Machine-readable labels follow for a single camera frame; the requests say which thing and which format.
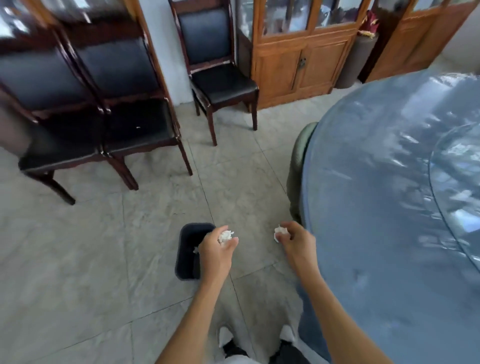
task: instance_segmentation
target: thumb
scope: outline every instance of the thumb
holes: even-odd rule
[[[235,250],[238,244],[239,244],[238,237],[232,238],[225,243],[224,249],[233,254],[233,251]]]
[[[290,234],[282,234],[281,232],[277,232],[275,234],[276,239],[282,243],[282,245],[287,244],[290,241],[291,235]]]

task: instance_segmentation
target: round table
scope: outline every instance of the round table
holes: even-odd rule
[[[352,92],[310,140],[301,213],[320,270],[396,364],[480,361],[479,122],[480,79],[422,71]],[[315,325],[304,310],[312,347]]]

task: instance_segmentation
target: hand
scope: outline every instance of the hand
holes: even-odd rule
[[[315,237],[295,221],[282,222],[282,228],[287,228],[288,234],[275,234],[282,243],[288,262],[302,280],[312,273],[320,273],[317,262],[317,246]]]
[[[238,238],[230,239],[223,246],[218,242],[218,237],[228,226],[214,229],[205,235],[198,247],[200,253],[200,284],[215,285],[222,288],[232,266],[233,251],[239,243]]]

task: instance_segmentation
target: white shoe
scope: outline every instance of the white shoe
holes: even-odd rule
[[[218,330],[218,347],[223,348],[232,340],[233,340],[232,332],[228,329],[228,327],[222,326],[220,330]]]
[[[292,326],[283,325],[282,331],[280,331],[280,340],[288,341],[292,344],[295,342],[295,334],[293,333]]]

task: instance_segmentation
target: tiled floor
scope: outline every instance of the tiled floor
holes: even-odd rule
[[[267,363],[281,325],[296,326],[301,313],[272,236],[289,219],[292,146],[357,87],[264,109],[256,132],[240,107],[223,109],[217,147],[205,117],[181,105],[192,177],[177,147],[127,158],[139,191],[126,190],[106,163],[58,171],[75,206],[20,175],[0,149],[0,363],[153,363],[196,289],[174,275],[180,228],[195,221],[229,224],[240,238],[206,362],[220,358],[216,329],[229,322],[241,347]]]

